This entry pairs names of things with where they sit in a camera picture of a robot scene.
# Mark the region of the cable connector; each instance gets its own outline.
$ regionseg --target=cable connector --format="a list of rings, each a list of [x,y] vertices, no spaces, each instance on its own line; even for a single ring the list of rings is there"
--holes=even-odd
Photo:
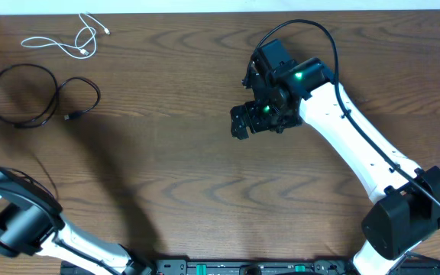
[[[341,115],[341,118],[344,119],[345,117],[347,117],[347,116],[350,115],[350,114],[351,114],[351,110],[350,110],[350,109],[347,109],[347,110]]]
[[[84,50],[84,49],[79,50],[79,52],[82,53],[82,54],[85,55],[85,56],[88,56],[88,55],[89,55],[89,51]]]
[[[68,115],[64,115],[64,120],[73,120],[79,118],[83,113],[79,111],[72,112]]]

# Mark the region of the black base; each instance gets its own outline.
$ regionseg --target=black base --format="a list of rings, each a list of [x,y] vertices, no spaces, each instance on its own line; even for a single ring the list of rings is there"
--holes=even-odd
[[[324,275],[357,275],[351,262],[346,260],[316,260],[300,262],[247,262],[247,261],[187,261],[156,260],[157,274],[151,275],[277,275],[304,272]],[[89,271],[65,261],[61,275],[90,275]],[[405,262],[390,275],[440,275],[440,265]]]

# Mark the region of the green connector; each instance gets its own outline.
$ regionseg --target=green connector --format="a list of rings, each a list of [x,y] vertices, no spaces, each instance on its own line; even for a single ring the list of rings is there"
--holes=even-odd
[[[295,272],[305,272],[305,266],[295,266]]]
[[[206,264],[196,265],[196,275],[206,275]]]

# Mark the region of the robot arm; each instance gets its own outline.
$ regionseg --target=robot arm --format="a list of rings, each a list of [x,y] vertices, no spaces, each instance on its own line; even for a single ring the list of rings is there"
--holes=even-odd
[[[314,127],[354,171],[374,204],[361,226],[367,241],[353,263],[362,275],[387,274],[407,251],[440,229],[440,209],[396,173],[345,117],[334,74],[322,61],[298,64],[278,40],[257,48],[251,60],[256,72],[247,70],[250,77],[244,83],[255,100],[232,108],[232,135],[248,138],[247,127],[253,134],[282,133],[303,121]],[[440,202],[440,169],[424,172],[376,130],[340,84],[339,94],[361,130]]]
[[[120,244],[98,239],[76,227],[55,199],[0,167],[0,254],[56,257],[94,274],[151,274],[146,260],[132,257]]]
[[[351,110],[353,119],[364,132],[403,170],[416,177],[415,171],[420,168],[419,165],[401,154],[374,128],[348,98],[342,85],[339,90],[346,108]],[[310,99],[301,101],[300,117],[337,150],[363,184],[372,203],[387,196],[385,189],[388,186],[399,189],[407,183],[402,176],[390,169],[388,163],[356,132],[349,121],[343,118],[331,83],[313,90],[311,95]],[[384,275],[397,265],[401,258],[402,256],[399,256],[396,260],[387,260],[366,241],[354,256],[353,263],[362,275]]]

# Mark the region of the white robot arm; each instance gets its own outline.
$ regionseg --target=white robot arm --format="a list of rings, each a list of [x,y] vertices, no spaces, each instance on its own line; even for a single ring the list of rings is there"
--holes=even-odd
[[[76,227],[52,197],[34,187],[0,167],[0,198],[11,203],[0,213],[0,254],[56,257],[94,274],[151,273],[151,263]]]
[[[346,109],[351,110],[353,119],[364,132],[404,171],[416,177],[415,171],[420,168],[419,165],[405,157],[380,134],[354,106],[342,85],[339,86],[339,90]],[[310,99],[301,101],[300,116],[337,150],[363,184],[371,202],[376,203],[384,198],[384,190],[388,186],[399,189],[407,183],[406,179],[391,170],[390,165],[356,132],[351,123],[343,118],[342,110],[335,98],[334,86],[330,82],[311,91],[310,94]],[[361,275],[384,275],[399,263],[401,257],[387,260],[366,241],[353,261]]]

